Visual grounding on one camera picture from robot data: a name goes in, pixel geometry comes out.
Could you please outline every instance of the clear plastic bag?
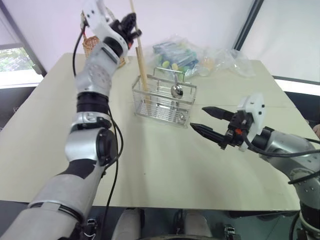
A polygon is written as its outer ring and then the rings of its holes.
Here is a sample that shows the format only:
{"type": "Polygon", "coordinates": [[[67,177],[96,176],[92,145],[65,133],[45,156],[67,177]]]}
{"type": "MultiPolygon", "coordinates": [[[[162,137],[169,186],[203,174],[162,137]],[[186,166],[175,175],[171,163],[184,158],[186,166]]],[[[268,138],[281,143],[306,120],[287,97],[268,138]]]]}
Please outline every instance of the clear plastic bag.
{"type": "Polygon", "coordinates": [[[248,58],[234,49],[200,48],[186,38],[174,35],[145,49],[146,64],[151,67],[181,71],[184,79],[229,69],[243,76],[255,76],[248,58]]]}
{"type": "Polygon", "coordinates": [[[235,49],[217,49],[212,54],[214,71],[229,69],[246,78],[254,77],[255,71],[250,60],[240,51],[235,49]]]}
{"type": "Polygon", "coordinates": [[[144,52],[147,65],[183,72],[184,79],[195,75],[208,76],[214,68],[213,59],[205,55],[204,49],[176,35],[146,48],[144,52]]]}

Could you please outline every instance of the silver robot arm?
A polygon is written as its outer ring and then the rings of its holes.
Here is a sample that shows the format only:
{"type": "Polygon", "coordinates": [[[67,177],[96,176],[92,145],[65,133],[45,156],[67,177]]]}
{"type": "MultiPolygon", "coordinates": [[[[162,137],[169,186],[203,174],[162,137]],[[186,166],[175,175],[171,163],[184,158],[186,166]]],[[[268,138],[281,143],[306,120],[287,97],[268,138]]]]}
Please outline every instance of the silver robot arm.
{"type": "Polygon", "coordinates": [[[1,240],[78,239],[87,219],[97,188],[117,152],[114,133],[109,130],[109,93],[119,57],[125,56],[133,39],[136,15],[110,25],[102,1],[89,1],[84,8],[86,25],[100,39],[75,76],[77,111],[65,145],[68,168],[51,178],[23,210],[1,240]]]}
{"type": "Polygon", "coordinates": [[[320,239],[320,150],[303,137],[262,128],[265,105],[261,94],[244,98],[236,113],[211,106],[202,109],[215,118],[227,120],[228,130],[222,135],[208,126],[190,123],[192,128],[223,150],[230,145],[239,146],[240,151],[256,152],[284,173],[300,200],[299,239],[320,239]]]}

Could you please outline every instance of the black cable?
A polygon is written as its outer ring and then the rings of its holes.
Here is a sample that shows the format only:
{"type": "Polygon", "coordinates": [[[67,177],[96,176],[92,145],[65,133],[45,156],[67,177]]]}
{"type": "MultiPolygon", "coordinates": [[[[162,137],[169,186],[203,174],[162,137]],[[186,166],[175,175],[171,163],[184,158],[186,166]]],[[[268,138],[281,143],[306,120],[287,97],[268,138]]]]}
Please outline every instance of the black cable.
{"type": "Polygon", "coordinates": [[[308,140],[309,142],[312,142],[312,143],[320,144],[320,141],[318,141],[318,140],[314,140],[311,138],[306,138],[306,140],[308,140]]]}
{"type": "Polygon", "coordinates": [[[292,180],[292,181],[289,181],[288,184],[298,184],[298,183],[301,183],[303,181],[306,181],[306,180],[309,180],[309,179],[313,179],[317,176],[320,175],[320,171],[316,171],[308,176],[303,176],[303,177],[300,177],[298,179],[295,179],[295,180],[292,180]]]}
{"type": "Polygon", "coordinates": [[[308,154],[317,154],[320,153],[320,149],[316,150],[309,150],[309,151],[301,151],[301,152],[294,152],[294,153],[276,153],[276,152],[267,152],[264,150],[261,150],[260,148],[257,148],[254,146],[248,139],[247,136],[247,130],[242,129],[242,138],[244,142],[248,145],[249,149],[252,150],[253,152],[257,154],[261,154],[267,157],[275,157],[275,158],[294,158],[294,157],[299,157],[303,155],[308,155],[308,154]]]}
{"type": "Polygon", "coordinates": [[[110,191],[110,194],[109,194],[109,197],[108,197],[108,200],[107,200],[107,203],[106,203],[106,206],[105,206],[105,210],[104,210],[104,214],[103,214],[103,219],[102,219],[102,223],[101,223],[101,232],[103,233],[104,232],[104,228],[105,228],[105,221],[107,219],[107,215],[108,215],[108,210],[109,210],[109,206],[110,206],[110,202],[111,202],[111,198],[112,198],[112,195],[114,193],[114,190],[115,190],[115,186],[116,186],[116,183],[117,183],[117,178],[118,178],[118,169],[119,169],[119,157],[123,151],[123,148],[124,148],[124,140],[123,140],[123,136],[122,136],[122,133],[118,127],[118,125],[116,124],[116,122],[114,121],[113,117],[112,117],[112,113],[111,113],[111,110],[109,108],[109,115],[110,115],[110,119],[111,119],[111,122],[113,124],[113,129],[114,129],[114,135],[115,135],[115,140],[116,140],[116,151],[117,151],[117,156],[109,163],[109,165],[105,168],[105,171],[110,167],[112,166],[114,163],[115,163],[115,175],[114,175],[114,180],[113,180],[113,184],[112,184],[112,187],[111,187],[111,191],[110,191]],[[118,147],[118,137],[117,137],[117,130],[118,130],[118,133],[119,133],[119,136],[120,136],[120,141],[121,141],[121,148],[120,148],[120,152],[119,151],[119,147],[118,147]]]}
{"type": "Polygon", "coordinates": [[[294,231],[299,218],[299,214],[300,212],[298,211],[292,220],[290,231],[289,231],[289,240],[294,240],[294,231]]]}
{"type": "Polygon", "coordinates": [[[76,64],[75,64],[75,61],[76,61],[76,52],[77,52],[77,48],[78,48],[78,45],[80,43],[80,39],[82,37],[82,35],[85,33],[85,30],[86,30],[86,25],[83,24],[83,27],[81,29],[81,33],[80,35],[78,36],[78,39],[76,40],[76,43],[75,43],[75,46],[74,46],[74,50],[73,50],[73,55],[72,55],[72,70],[73,70],[73,76],[75,77],[77,74],[76,74],[76,64]]]}
{"type": "Polygon", "coordinates": [[[184,215],[183,210],[179,209],[173,215],[172,220],[172,234],[182,234],[184,232],[184,215]]]}

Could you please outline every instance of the white wall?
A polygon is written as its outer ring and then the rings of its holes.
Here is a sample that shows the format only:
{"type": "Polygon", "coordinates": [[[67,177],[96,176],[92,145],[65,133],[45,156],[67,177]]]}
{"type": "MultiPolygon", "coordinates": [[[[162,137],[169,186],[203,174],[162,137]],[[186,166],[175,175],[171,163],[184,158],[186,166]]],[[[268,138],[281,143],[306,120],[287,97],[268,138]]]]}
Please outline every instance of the white wall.
{"type": "MultiPolygon", "coordinates": [[[[72,52],[80,32],[83,0],[3,0],[46,70],[72,52]]],[[[231,48],[253,0],[134,0],[144,46],[173,34],[199,46],[231,48]]],[[[130,10],[129,0],[108,0],[117,18],[130,10]]]]}
{"type": "Polygon", "coordinates": [[[320,82],[320,0],[265,0],[242,51],[272,75],[320,82]]]}
{"type": "Polygon", "coordinates": [[[0,45],[17,44],[20,40],[0,10],[0,45]]]}

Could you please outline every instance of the table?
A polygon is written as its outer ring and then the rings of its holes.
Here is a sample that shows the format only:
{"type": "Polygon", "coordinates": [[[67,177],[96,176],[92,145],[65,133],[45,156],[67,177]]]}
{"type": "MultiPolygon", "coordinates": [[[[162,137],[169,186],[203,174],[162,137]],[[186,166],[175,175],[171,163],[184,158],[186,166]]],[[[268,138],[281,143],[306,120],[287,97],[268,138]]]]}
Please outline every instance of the table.
{"type": "MultiPolygon", "coordinates": [[[[85,57],[76,56],[80,71],[85,57]]],[[[260,91],[265,125],[308,138],[315,134],[260,61],[256,77],[228,71],[195,77],[197,97],[190,121],[225,133],[228,123],[210,117],[203,106],[235,111],[242,96],[260,91]]],[[[298,210],[288,179],[253,152],[221,150],[191,127],[180,128],[135,116],[131,86],[138,75],[135,58],[112,79],[110,108],[124,136],[111,206],[237,211],[298,210]]],[[[66,53],[0,133],[0,200],[29,202],[45,182],[68,165],[65,142],[76,112],[72,54],[66,53]]],[[[94,205],[106,204],[115,166],[107,170],[94,205]]]]}

